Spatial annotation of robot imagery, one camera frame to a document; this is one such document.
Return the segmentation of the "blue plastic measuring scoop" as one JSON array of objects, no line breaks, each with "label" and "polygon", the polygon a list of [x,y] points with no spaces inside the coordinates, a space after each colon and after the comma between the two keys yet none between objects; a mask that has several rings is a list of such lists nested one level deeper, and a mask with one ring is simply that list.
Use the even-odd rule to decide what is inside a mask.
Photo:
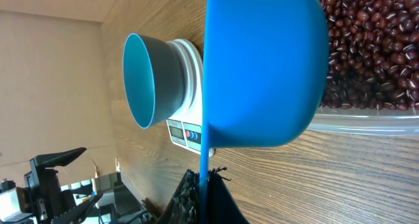
[{"label": "blue plastic measuring scoop", "polygon": [[199,221],[207,223],[209,151],[274,147],[319,107],[329,59],[319,0],[206,0]]}]

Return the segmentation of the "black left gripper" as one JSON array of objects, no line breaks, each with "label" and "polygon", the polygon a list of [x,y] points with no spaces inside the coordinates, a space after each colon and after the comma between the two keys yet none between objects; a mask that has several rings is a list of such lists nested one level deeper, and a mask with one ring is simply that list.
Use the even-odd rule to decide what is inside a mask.
[{"label": "black left gripper", "polygon": [[56,166],[67,166],[86,151],[79,147],[61,153],[38,155],[30,160],[31,171],[24,175],[29,191],[31,207],[38,223],[79,224],[82,223],[95,204],[103,196],[91,196],[75,206],[71,189],[62,190]]}]

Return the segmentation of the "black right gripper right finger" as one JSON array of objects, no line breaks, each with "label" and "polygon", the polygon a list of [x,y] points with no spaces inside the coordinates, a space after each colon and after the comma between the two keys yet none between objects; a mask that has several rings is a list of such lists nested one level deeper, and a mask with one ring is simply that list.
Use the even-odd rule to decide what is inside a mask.
[{"label": "black right gripper right finger", "polygon": [[214,168],[208,172],[208,223],[249,224],[230,194],[219,172],[227,168]]}]

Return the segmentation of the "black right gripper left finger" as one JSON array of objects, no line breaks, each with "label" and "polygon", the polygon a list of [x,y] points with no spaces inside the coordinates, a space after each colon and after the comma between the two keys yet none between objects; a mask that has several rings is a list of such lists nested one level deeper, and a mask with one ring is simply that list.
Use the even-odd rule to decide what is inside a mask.
[{"label": "black right gripper left finger", "polygon": [[156,224],[198,224],[199,174],[187,170]]}]

